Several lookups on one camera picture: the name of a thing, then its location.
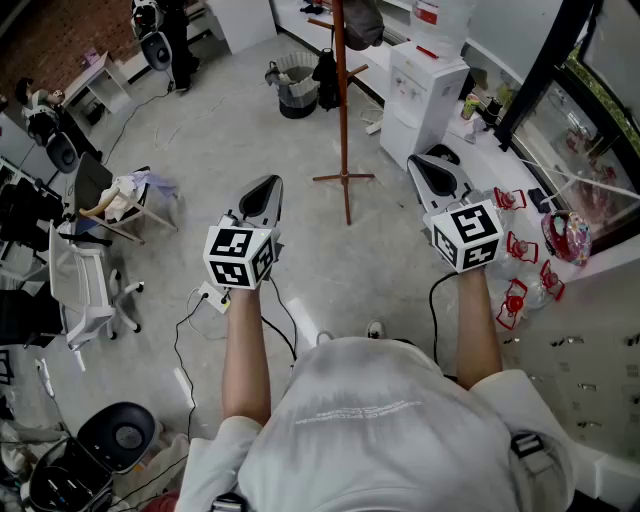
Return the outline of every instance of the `person in background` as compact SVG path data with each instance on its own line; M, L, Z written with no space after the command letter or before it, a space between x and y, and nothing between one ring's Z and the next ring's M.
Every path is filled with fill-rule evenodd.
M7 100L6 96L0 94L0 114L4 112L4 109L9 106L9 100Z
M78 156L81 157L86 152L100 162L102 160L102 151L98 151L93 147L93 144L82 133L71 114L62 107L64 93L57 90L53 94L49 94L44 89L38 89L33 92L32 86L32 78L21 78L16 84L16 100L22 105L22 113L25 118L28 118L30 112L39 105L50 107L58 115L58 128L69 137Z
M164 22L158 30L167 37L171 46L171 71L176 90L184 92L191 88L191 75L200 69L200 60L189 51L189 19L184 12L184 0L157 0L157 3L164 11Z
M373 321L301 355L274 411L260 292L232 289L223 421L190 452L176 512L566 510L572 443L503 371L484 269L457 279L457 382Z

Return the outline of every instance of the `white chair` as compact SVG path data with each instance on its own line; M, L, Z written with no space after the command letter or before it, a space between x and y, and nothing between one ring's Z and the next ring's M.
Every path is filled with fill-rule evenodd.
M67 344L77 350L98 336L106 324L109 339L115 339L112 321L118 316L134 332L140 324L134 322L122 309L122 300L134 291L142 292L144 283L131 283L119 291L120 273L112 270L107 286L104 251L80 249L67 243L55 230L49 228L49 278L51 296L60 303L60 314L65 326Z

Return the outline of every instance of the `concrete floor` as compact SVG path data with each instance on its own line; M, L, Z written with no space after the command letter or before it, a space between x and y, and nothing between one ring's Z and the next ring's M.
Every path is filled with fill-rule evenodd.
M175 324L185 316L189 292L208 279L202 261L207 229L224 210L229 191L265 174L284 180L279 227L285 249L273 276L299 323L299 351L310 347L307 337L315 341L318 330L336 337L361 335L378 318L389 336L412 340L431 354L428 293L448 268L420 233L422 208L407 175L380 148L379 134L365 133L360 113L371 105L364 93L356 86L349 89L349 164L352 172L371 172L376 179L352 183L353 224L347 227L338 183L312 182L313 176L340 169L339 111L318 108L306 119L285 119L276 90L264 82L270 60L304 48L279 35L234 56L213 38L193 49L203 65L192 90L141 107L107 164L115 175L149 165L180 186L180 200L171 208L179 232L146 219L139 226L145 245L116 236L110 250L125 280L145 283L143 294L134 295L131 304L142 332L121 326L115 341L103 335L85 345L80 351L85 371L62 340L45 349L12 347L18 375L7 395L24 423L57 420L35 373L33 359L41 355L72 431L101 408L123 400L148 407L175 430L186 430L189 401L174 374L179 366L173 351ZM133 86L136 102L163 94L166 83L164 74L148 73ZM105 154L131 111L109 115L94 128L90 137ZM293 340L291 321L277 303L273 285L264 284L261 294L264 316ZM451 318L445 310L454 305L454 285L445 283L435 296L441 315L440 360L452 371L456 326L445 322ZM190 308L197 300L195 295ZM212 338L226 333L226 320L206 303L193 323ZM291 359L275 332L265 328L265 337L275 407ZM195 384L198 407L192 433L212 437L221 421L225 341L205 340L183 324L179 344Z

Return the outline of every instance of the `backpack strap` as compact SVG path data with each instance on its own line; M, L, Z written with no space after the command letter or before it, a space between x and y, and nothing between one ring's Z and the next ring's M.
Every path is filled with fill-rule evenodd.
M552 443L531 432L511 438L509 463L521 512L561 512L567 506L567 488Z

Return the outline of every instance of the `wooden coat stand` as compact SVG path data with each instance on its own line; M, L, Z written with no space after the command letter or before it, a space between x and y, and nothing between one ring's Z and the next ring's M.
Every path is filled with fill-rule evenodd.
M310 18L308 21L313 25L328 28L335 28L336 34L336 64L338 67L338 86L340 91L340 153L341 153L341 169L340 174L332 174L331 176L316 176L313 181L340 180L344 190L344 209L347 217L347 225L351 225L351 209L349 208L349 179L351 178L375 178L373 174L349 174L347 169L347 85L349 79L356 74L364 71L369 66L366 64L354 69L350 73L347 72L347 60L344 47L344 13L342 11L342 0L333 0L333 22L334 25L324 23Z

